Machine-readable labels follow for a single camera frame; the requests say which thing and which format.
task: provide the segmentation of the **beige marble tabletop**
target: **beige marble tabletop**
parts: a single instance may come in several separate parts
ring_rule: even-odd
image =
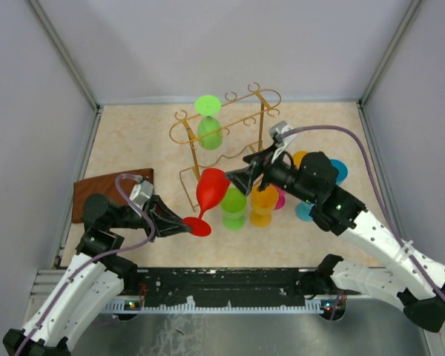
[[[230,122],[257,112],[258,108],[259,105],[255,103],[233,104],[223,108],[216,118],[221,123]],[[282,102],[278,108],[280,115],[266,117],[264,147],[271,143],[268,129],[280,120],[294,127],[343,126],[359,135],[366,144],[354,102]],[[154,168],[155,190],[168,207],[181,217],[196,216],[179,181],[179,171],[192,166],[190,148],[172,142],[168,136],[170,126],[175,123],[174,113],[179,109],[187,110],[190,115],[194,113],[194,106],[190,104],[105,107],[85,177]],[[234,127],[230,136],[225,136],[223,144],[215,151],[198,148],[200,164],[210,164],[222,153],[234,155],[246,143],[257,141],[258,126]],[[184,139],[185,132],[179,131],[175,132]],[[349,175],[342,187],[365,202],[381,218],[361,152],[352,138],[336,131],[305,132],[299,134],[289,147],[292,154],[297,151],[323,151],[328,157],[343,161],[348,166]],[[223,159],[217,165],[223,170],[244,166],[240,158]],[[186,172],[184,180],[194,197],[196,180],[191,171]],[[269,227],[255,227],[247,219],[245,226],[236,232],[224,228],[222,212],[216,207],[205,214],[205,220],[213,228],[209,237],[179,234],[156,239],[155,243],[122,256],[139,266],[153,267],[312,267],[317,266],[327,254],[339,254],[367,266],[379,266],[377,260],[356,245],[321,231],[312,222],[300,221],[294,212],[297,203],[294,197],[287,197],[286,205],[274,211]],[[82,229],[80,224],[71,226],[62,266],[70,262]],[[117,229],[116,232],[125,237],[123,246],[145,239],[143,231]]]

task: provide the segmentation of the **orange cup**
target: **orange cup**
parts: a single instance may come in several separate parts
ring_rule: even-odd
[[[273,185],[269,185],[264,191],[258,191],[259,186],[257,184],[252,188],[252,212],[249,219],[254,225],[264,228],[272,220],[271,213],[279,200],[279,193]]]
[[[300,168],[300,165],[302,164],[302,159],[307,153],[308,153],[307,151],[298,151],[293,155],[295,167]]]

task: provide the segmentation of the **robotic arm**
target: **robotic arm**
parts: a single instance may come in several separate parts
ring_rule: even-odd
[[[136,184],[130,199],[150,217],[155,236],[191,232],[160,196],[154,195],[154,187],[148,181]],[[151,228],[146,220],[130,206],[116,205],[106,196],[94,194],[85,201],[82,221],[85,232],[76,254],[49,298],[22,330],[11,329],[5,335],[9,355],[69,356],[106,304],[136,285],[136,264],[115,254],[89,263],[72,276],[93,257],[120,248],[124,238],[111,232],[112,228],[143,228],[149,236]],[[59,302],[40,320],[58,294]]]
[[[445,265],[412,247],[400,246],[389,229],[349,192],[336,185],[337,169],[323,152],[306,154],[296,168],[285,148],[292,137],[283,137],[291,126],[280,122],[271,129],[274,144],[264,151],[243,157],[248,167],[227,172],[226,176],[246,196],[262,175],[259,189],[276,185],[300,200],[314,204],[310,216],[319,228],[359,245],[389,271],[366,268],[329,255],[301,285],[306,294],[310,286],[320,285],[358,291],[399,308],[416,325],[438,332],[445,321],[445,302],[419,272],[409,256],[421,262],[433,283],[445,296]]]

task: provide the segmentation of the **brown leather mat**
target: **brown leather mat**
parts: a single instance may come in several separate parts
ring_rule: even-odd
[[[117,191],[115,184],[117,176],[122,173],[138,174],[146,178],[146,180],[152,184],[154,183],[153,168],[135,169],[133,171],[123,171],[79,180],[78,182],[74,183],[73,215],[71,217],[71,222],[73,224],[82,223],[82,206],[84,205],[84,201],[92,194],[104,194],[117,204],[126,204],[124,198],[122,198]],[[135,182],[129,179],[123,179],[121,181],[121,185],[124,192],[126,194],[130,194]]]

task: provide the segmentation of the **gray wall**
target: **gray wall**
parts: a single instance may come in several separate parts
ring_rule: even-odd
[[[25,1],[0,0],[0,355],[50,266],[92,118]]]
[[[424,2],[368,115],[405,238],[445,263],[445,0]]]
[[[253,81],[285,100],[358,99],[410,0],[41,3],[97,100],[123,103]]]

